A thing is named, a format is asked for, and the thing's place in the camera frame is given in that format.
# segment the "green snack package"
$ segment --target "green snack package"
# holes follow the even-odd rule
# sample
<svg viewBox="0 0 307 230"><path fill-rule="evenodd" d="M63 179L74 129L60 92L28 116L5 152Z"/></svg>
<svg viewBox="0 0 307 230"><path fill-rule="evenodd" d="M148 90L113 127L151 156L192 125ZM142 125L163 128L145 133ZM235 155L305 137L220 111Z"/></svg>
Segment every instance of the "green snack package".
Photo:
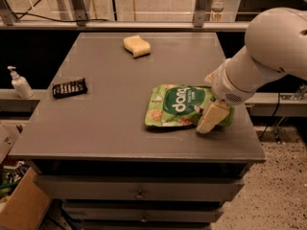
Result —
<svg viewBox="0 0 307 230"><path fill-rule="evenodd" d="M212 99L210 87L183 84L161 84L153 89L146 113L148 127L195 127L202 111ZM219 126L232 122L233 107Z"/></svg>

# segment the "yellow sponge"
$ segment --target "yellow sponge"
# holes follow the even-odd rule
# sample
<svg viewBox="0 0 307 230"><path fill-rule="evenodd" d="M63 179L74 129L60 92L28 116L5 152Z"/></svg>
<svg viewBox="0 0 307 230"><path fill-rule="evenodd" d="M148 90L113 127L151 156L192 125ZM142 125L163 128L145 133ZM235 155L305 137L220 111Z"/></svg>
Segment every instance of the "yellow sponge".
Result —
<svg viewBox="0 0 307 230"><path fill-rule="evenodd" d="M230 110L225 103L211 103L202 114L196 131L202 134L208 133L215 125L223 120Z"/></svg>
<svg viewBox="0 0 307 230"><path fill-rule="evenodd" d="M133 53L134 58L142 57L151 53L151 45L141 36L134 35L124 38L124 47Z"/></svg>

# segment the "floor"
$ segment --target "floor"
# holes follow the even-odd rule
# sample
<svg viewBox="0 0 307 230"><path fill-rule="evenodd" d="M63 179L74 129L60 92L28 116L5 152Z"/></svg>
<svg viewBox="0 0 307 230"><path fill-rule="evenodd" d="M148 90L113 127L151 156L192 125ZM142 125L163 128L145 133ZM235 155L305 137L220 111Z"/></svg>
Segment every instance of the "floor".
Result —
<svg viewBox="0 0 307 230"><path fill-rule="evenodd" d="M224 214L212 224L212 230L307 229L306 121L290 119L279 132L281 144L272 135L270 123L260 140L267 161L249 170L246 185L224 205ZM267 120L253 123L260 136ZM59 207L60 203L54 201L39 230L72 229Z"/></svg>

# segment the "pump dispenser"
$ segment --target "pump dispenser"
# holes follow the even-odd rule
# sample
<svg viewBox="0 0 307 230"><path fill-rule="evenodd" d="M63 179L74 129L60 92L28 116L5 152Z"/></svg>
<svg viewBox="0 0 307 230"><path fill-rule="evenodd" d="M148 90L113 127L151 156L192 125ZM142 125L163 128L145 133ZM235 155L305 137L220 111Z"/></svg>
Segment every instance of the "pump dispenser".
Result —
<svg viewBox="0 0 307 230"><path fill-rule="evenodd" d="M34 91L24 77L19 76L19 74L14 71L16 67L8 66L11 71L12 76L12 86L16 90L17 94L22 99L28 99L33 96Z"/></svg>

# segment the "drawer handle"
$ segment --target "drawer handle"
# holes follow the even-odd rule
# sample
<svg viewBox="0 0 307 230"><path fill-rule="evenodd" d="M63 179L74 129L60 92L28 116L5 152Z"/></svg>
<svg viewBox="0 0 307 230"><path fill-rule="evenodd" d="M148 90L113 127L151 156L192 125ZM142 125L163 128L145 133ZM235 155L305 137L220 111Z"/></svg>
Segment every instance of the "drawer handle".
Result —
<svg viewBox="0 0 307 230"><path fill-rule="evenodd" d="M137 200L142 200L142 199L144 199L144 198L145 198L145 196L144 196L144 195L142 195L142 191L141 191L141 190L139 190L139 191L138 191L138 195L136 195L136 196L135 196L135 198L136 198Z"/></svg>
<svg viewBox="0 0 307 230"><path fill-rule="evenodd" d="M146 218L146 216L143 216L143 218L140 220L142 223L146 223L146 222L148 222L148 220L147 220L147 218Z"/></svg>

